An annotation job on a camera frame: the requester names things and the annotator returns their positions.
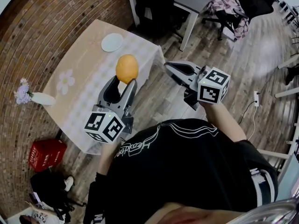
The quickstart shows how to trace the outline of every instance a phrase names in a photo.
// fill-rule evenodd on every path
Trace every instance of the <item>black and white marker cube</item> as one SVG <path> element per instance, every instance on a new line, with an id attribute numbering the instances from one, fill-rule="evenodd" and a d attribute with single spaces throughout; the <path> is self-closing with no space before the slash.
<path id="1" fill-rule="evenodd" d="M 125 125 L 116 113 L 92 111 L 84 131 L 95 141 L 111 144 L 124 128 Z"/>
<path id="2" fill-rule="evenodd" d="M 230 75 L 213 67 L 198 83 L 198 101 L 218 104 L 228 91 Z"/>

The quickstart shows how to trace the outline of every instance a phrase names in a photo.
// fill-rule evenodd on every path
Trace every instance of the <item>white vase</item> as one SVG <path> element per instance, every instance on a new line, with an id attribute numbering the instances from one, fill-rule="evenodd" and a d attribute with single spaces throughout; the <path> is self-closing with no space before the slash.
<path id="1" fill-rule="evenodd" d="M 51 95 L 41 93 L 41 92 L 33 92 L 32 101 L 41 104 L 41 105 L 53 105 L 55 103 L 55 98 Z"/>

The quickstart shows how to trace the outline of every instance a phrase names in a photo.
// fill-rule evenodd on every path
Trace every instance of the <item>red plastic box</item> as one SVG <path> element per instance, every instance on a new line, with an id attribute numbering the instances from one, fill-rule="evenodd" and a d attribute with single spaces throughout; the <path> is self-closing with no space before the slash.
<path id="1" fill-rule="evenodd" d="M 36 172 L 59 164 L 67 146 L 61 140 L 41 140 L 32 144 L 29 163 Z"/>

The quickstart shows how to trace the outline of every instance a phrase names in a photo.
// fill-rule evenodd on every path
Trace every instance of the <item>power strip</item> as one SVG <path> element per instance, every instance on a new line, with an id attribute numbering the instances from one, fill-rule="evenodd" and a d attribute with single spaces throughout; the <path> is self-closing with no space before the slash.
<path id="1" fill-rule="evenodd" d="M 258 94 L 259 94 L 259 92 L 257 92 L 257 91 L 253 92 L 253 99 L 255 101 L 255 103 L 254 103 L 255 107 L 258 107 L 260 105 L 259 99 L 258 99 Z"/>

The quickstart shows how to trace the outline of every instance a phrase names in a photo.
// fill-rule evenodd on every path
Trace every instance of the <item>plate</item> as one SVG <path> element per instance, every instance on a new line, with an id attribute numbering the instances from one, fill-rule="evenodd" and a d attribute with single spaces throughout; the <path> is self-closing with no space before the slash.
<path id="1" fill-rule="evenodd" d="M 123 42 L 123 37 L 118 33 L 111 33 L 104 37 L 102 40 L 102 49 L 106 52 L 116 51 L 119 47 L 121 47 Z"/>

